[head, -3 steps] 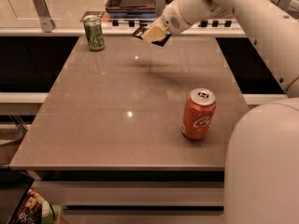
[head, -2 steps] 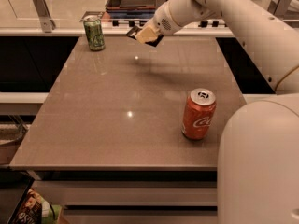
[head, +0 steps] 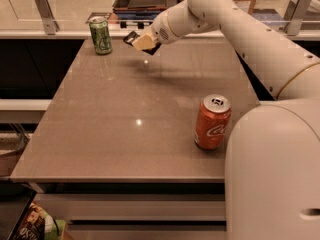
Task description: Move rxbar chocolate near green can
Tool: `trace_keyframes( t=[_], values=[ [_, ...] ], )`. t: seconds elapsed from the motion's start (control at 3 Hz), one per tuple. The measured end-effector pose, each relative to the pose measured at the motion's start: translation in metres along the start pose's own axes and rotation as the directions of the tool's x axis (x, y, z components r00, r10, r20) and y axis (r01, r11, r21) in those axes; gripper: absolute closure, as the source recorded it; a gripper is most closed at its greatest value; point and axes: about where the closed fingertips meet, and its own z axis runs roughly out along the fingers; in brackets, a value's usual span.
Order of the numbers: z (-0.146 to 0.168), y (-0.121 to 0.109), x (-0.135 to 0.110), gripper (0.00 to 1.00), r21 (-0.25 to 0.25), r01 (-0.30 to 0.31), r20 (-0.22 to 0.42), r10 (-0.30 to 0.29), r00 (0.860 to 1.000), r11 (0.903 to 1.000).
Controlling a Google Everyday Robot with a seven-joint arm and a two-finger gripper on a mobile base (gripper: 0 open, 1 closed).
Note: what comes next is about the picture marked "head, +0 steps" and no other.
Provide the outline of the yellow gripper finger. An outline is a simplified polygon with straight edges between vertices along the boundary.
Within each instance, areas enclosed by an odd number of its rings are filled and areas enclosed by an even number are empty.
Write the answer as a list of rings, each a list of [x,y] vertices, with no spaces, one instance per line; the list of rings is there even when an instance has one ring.
[[[134,39],[132,45],[139,51],[149,50],[156,47],[157,40],[151,33],[144,33]]]

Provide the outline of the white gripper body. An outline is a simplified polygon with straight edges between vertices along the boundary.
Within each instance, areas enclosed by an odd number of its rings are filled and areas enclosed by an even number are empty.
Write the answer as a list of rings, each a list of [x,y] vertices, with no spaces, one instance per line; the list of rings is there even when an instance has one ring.
[[[160,13],[154,19],[151,24],[151,31],[158,43],[170,44],[177,40],[177,36],[172,32],[169,26],[167,13]]]

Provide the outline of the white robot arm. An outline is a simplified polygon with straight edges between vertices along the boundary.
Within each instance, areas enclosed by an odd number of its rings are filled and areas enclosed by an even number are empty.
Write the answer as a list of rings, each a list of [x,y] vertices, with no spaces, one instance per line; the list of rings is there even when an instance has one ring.
[[[184,0],[138,50],[220,30],[270,95],[233,127],[225,158],[228,240],[320,240],[320,58],[233,0]]]

